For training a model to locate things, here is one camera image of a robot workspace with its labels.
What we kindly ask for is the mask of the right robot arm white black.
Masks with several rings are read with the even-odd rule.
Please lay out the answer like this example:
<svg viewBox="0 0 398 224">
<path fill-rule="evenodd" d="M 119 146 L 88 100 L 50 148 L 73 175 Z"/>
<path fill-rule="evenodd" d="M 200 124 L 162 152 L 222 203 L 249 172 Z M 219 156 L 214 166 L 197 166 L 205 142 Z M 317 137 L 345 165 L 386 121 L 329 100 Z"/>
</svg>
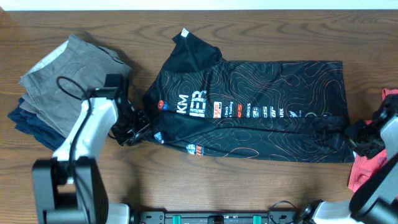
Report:
<svg viewBox="0 0 398 224">
<path fill-rule="evenodd" d="M 350 201 L 308 207 L 304 223 L 397 224 L 397 95 L 388 95 L 370 124 L 358 121 L 346 129 L 354 151 L 373 158 L 387 151 L 386 164 L 354 193 Z"/>
</svg>

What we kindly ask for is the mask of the red printed t-shirt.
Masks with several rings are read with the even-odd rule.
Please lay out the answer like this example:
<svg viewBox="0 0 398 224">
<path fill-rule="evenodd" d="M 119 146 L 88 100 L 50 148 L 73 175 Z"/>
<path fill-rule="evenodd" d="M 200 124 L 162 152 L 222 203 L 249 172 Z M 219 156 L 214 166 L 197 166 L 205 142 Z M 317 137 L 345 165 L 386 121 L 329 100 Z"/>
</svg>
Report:
<svg viewBox="0 0 398 224">
<path fill-rule="evenodd" d="M 381 136 L 386 137 L 386 149 L 372 159 L 360 155 L 355 157 L 348 181 L 348 188 L 353 192 L 356 192 L 377 171 L 381 170 L 387 160 L 397 153 L 397 117 L 382 129 Z"/>
</svg>

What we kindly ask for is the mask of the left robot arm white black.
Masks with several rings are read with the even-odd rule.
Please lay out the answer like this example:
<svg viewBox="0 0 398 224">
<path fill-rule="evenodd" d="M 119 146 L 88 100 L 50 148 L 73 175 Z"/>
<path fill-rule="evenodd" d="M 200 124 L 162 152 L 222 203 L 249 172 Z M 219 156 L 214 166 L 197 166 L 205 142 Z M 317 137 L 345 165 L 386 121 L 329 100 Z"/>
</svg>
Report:
<svg viewBox="0 0 398 224">
<path fill-rule="evenodd" d="M 150 131 L 150 121 L 128 100 L 129 80 L 108 74 L 104 86 L 84 90 L 80 115 L 50 159 L 32 167 L 39 223 L 139 223 L 125 203 L 108 200 L 97 160 L 106 138 L 132 146 Z"/>
</svg>

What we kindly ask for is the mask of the black cycling jersey orange lines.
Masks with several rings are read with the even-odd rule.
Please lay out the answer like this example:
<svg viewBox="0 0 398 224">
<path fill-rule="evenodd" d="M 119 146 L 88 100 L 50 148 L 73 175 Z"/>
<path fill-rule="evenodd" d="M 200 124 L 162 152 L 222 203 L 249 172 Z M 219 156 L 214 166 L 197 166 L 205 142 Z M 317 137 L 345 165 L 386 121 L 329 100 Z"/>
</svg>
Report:
<svg viewBox="0 0 398 224">
<path fill-rule="evenodd" d="M 142 102 L 152 140 L 196 156 L 348 163 L 340 61 L 225 60 L 183 30 Z"/>
</svg>

